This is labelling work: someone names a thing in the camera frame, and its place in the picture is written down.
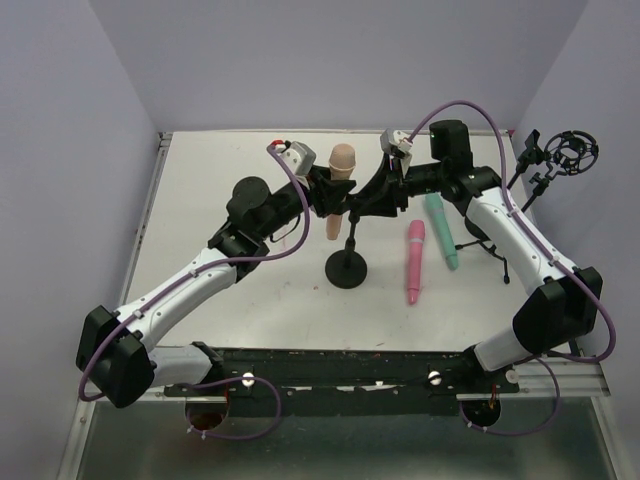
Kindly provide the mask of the black round-base clip stand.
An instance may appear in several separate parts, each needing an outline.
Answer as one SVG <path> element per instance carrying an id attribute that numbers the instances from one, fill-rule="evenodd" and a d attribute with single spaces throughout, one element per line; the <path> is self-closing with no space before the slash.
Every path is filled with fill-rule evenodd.
<path id="1" fill-rule="evenodd" d="M 334 252 L 325 263 L 327 280 L 340 289 L 354 289 L 360 286 L 367 276 L 367 263 L 356 251 L 356 228 L 360 221 L 359 205 L 348 196 L 341 213 L 349 213 L 349 235 L 344 248 Z"/>

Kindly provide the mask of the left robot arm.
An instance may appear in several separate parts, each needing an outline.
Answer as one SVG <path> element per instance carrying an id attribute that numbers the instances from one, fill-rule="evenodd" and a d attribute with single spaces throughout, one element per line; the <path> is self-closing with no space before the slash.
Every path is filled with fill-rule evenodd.
<path id="1" fill-rule="evenodd" d="M 138 299 L 113 311 L 98 306 L 86 316 L 76 354 L 80 399 L 92 401 L 86 386 L 93 384 L 100 397 L 123 408 L 151 387 L 198 385 L 210 378 L 219 362 L 211 348 L 197 342 L 163 348 L 160 340 L 259 264 L 300 249 L 296 243 L 272 254 L 266 241 L 296 218 L 308 228 L 311 215 L 334 213 L 355 185 L 331 179 L 326 167 L 312 168 L 305 178 L 291 175 L 276 192 L 259 177 L 240 180 L 227 204 L 226 222 L 190 263 Z"/>

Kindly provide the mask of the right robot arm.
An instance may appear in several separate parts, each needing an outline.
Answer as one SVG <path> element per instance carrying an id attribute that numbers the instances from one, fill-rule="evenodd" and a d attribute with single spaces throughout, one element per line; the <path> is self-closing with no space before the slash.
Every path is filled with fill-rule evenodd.
<path id="1" fill-rule="evenodd" d="M 353 196 L 360 216 L 395 217 L 411 197 L 438 192 L 476 233 L 506 257 L 528 295 L 511 325 L 472 347 L 476 366 L 496 371 L 590 333 L 598 314 L 602 277 L 580 268 L 552 246 L 518 210 L 501 177 L 477 167 L 467 126 L 460 120 L 430 125 L 432 162 L 411 163 L 413 138 L 388 129 L 380 138 L 383 162 Z"/>

